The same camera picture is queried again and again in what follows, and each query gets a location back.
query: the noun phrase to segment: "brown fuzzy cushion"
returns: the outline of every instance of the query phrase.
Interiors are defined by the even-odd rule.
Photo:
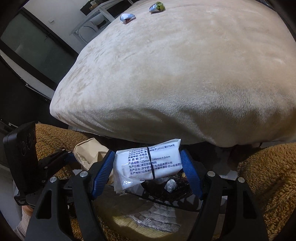
[[[273,240],[296,208],[296,143],[269,147],[239,164]]]

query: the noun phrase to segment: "metal screw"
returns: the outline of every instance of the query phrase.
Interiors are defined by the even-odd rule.
[[[240,183],[244,183],[244,182],[245,182],[245,179],[244,179],[243,177],[239,177],[237,180],[238,180]]]
[[[214,177],[216,174],[215,174],[213,171],[208,171],[208,172],[207,172],[207,175],[208,175],[209,177]]]
[[[88,175],[87,171],[83,171],[79,174],[81,177],[86,177]]]
[[[57,177],[53,176],[53,177],[50,178],[49,181],[50,181],[51,183],[54,183],[56,180],[57,180]]]

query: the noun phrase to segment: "blue gripper pad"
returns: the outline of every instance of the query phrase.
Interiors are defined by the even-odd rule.
[[[99,173],[94,178],[94,187],[92,190],[92,197],[95,199],[98,196],[100,196],[104,190],[104,187],[108,181],[108,178],[110,176],[110,173],[113,169],[113,162],[115,159],[115,152],[112,151],[106,158],[104,164],[102,165]]]
[[[77,159],[76,159],[76,157],[74,156],[73,153],[70,153],[70,154],[68,154],[68,155],[66,156],[66,158],[65,158],[65,162],[66,162],[66,163],[74,163],[74,162],[77,162],[77,163],[78,163],[78,161],[77,161]]]
[[[192,193],[199,199],[202,196],[202,182],[198,176],[190,157],[185,150],[180,151],[183,171],[187,177]]]

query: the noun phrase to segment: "green wrapper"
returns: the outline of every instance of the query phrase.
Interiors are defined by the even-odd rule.
[[[165,6],[163,5],[162,2],[157,2],[149,8],[150,13],[162,12],[164,10],[165,10]]]

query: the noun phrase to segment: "camera lens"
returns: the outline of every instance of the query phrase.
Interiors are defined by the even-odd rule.
[[[31,145],[32,145],[32,138],[31,138],[31,135],[28,134],[27,135],[27,147],[28,147],[28,149],[31,148]]]
[[[23,156],[26,155],[26,150],[27,150],[26,144],[25,144],[25,142],[22,142],[22,144],[21,144],[21,153],[22,153]]]

